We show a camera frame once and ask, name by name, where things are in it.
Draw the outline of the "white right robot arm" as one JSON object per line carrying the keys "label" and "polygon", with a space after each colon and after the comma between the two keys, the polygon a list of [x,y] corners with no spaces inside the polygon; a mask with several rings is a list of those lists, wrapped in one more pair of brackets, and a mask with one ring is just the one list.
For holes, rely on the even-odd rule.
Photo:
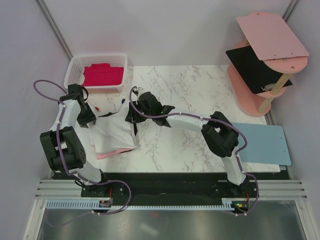
{"label": "white right robot arm", "polygon": [[247,175],[239,152],[247,147],[248,141],[222,112],[196,115],[181,111],[174,106],[161,104],[151,92],[134,86],[129,92],[126,121],[137,124],[148,119],[161,127],[182,128],[201,133],[209,150],[222,160],[227,180],[230,182],[230,193],[240,197],[247,191]]}

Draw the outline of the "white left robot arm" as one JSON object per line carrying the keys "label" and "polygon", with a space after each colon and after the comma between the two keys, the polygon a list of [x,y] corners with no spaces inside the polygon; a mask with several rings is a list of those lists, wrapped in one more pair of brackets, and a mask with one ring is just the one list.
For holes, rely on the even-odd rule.
{"label": "white left robot arm", "polygon": [[59,98],[58,114],[49,131],[40,134],[40,142],[48,165],[53,172],[76,176],[92,185],[99,197],[110,191],[108,182],[102,180],[102,171],[87,161],[85,148],[76,133],[76,126],[88,128],[95,125],[97,117],[84,95],[88,91],[79,84],[67,87],[66,95]]}

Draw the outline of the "pink t shirt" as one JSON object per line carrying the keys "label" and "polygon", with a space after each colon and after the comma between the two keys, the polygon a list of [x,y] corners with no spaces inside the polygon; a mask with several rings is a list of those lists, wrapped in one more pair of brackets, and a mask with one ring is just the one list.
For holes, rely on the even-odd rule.
{"label": "pink t shirt", "polygon": [[114,150],[114,151],[107,152],[107,153],[96,153],[95,156],[96,156],[97,160],[101,160],[101,159],[105,159],[105,158],[109,158],[109,157],[118,155],[118,154],[123,153],[125,151],[126,150],[124,148],[121,148],[121,149]]}

